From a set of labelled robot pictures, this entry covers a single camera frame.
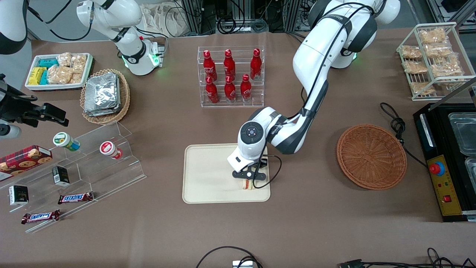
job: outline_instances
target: red button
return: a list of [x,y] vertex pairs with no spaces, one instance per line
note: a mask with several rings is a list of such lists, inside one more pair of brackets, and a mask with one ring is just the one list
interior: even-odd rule
[[438,164],[431,164],[430,165],[430,172],[431,174],[438,174],[441,171],[441,167]]

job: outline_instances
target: clear acrylic shelf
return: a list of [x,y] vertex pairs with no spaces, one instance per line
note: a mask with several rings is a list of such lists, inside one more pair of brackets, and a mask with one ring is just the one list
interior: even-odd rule
[[[241,99],[241,93],[239,90],[241,84],[241,78],[245,73],[250,72],[250,62],[253,58],[253,50],[259,48],[261,50],[261,79],[258,81],[251,81],[251,101],[244,103]],[[237,101],[233,104],[229,104],[225,97],[225,70],[223,69],[223,61],[225,60],[225,50],[230,49],[233,60],[236,65],[236,79],[233,84],[236,86]],[[211,58],[215,62],[217,68],[218,79],[214,82],[217,86],[218,95],[220,101],[218,103],[211,103],[207,97],[207,91],[205,90],[205,70],[203,69],[203,51],[210,51]],[[200,104],[202,107],[207,108],[230,108],[230,107],[263,107],[265,103],[265,50],[264,46],[222,46],[222,47],[198,47],[197,55],[197,67],[198,67],[198,87],[200,89]]]
[[[8,196],[11,185],[28,187],[29,202],[23,206],[11,206],[11,213],[21,218],[25,213],[35,214],[60,210],[60,220],[114,194],[144,178],[139,160],[132,154],[126,137],[131,132],[118,122],[99,127],[76,137],[81,143],[79,150],[71,152],[63,147],[51,149],[53,161],[33,168],[19,176],[7,179],[0,184],[0,196]],[[101,154],[99,145],[112,141],[123,155],[115,160]],[[61,166],[68,170],[70,185],[57,186],[53,183],[52,168]],[[89,202],[66,203],[58,205],[60,195],[94,192],[94,200]],[[26,231],[36,232],[55,223],[54,220],[26,224]]]

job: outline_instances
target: snickers bar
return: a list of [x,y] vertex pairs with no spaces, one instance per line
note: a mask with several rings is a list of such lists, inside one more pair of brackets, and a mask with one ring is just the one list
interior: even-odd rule
[[59,204],[63,203],[73,203],[73,202],[81,202],[81,201],[91,201],[94,199],[93,192],[84,193],[84,194],[77,194],[77,195],[69,195],[69,196],[59,196]]
[[21,224],[32,223],[42,220],[59,220],[60,219],[60,210],[48,213],[39,213],[39,214],[25,214],[21,220]]

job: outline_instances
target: yellow panel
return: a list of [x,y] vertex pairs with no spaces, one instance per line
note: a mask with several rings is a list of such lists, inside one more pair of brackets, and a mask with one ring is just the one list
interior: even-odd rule
[[[427,161],[428,166],[440,161],[445,166],[445,173],[441,176],[431,174],[431,180],[433,181],[433,187],[435,188],[436,196],[438,198],[438,204],[440,206],[441,214],[443,216],[461,215],[461,207],[459,206],[458,197],[456,196],[453,181],[448,172],[448,166],[446,165],[443,155],[437,156]],[[450,196],[451,202],[443,202],[444,196]]]

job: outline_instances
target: foil package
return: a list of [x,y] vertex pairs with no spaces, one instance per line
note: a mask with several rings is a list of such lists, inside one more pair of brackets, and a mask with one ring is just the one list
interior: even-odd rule
[[120,111],[119,77],[112,72],[93,76],[86,82],[84,113],[100,116]]

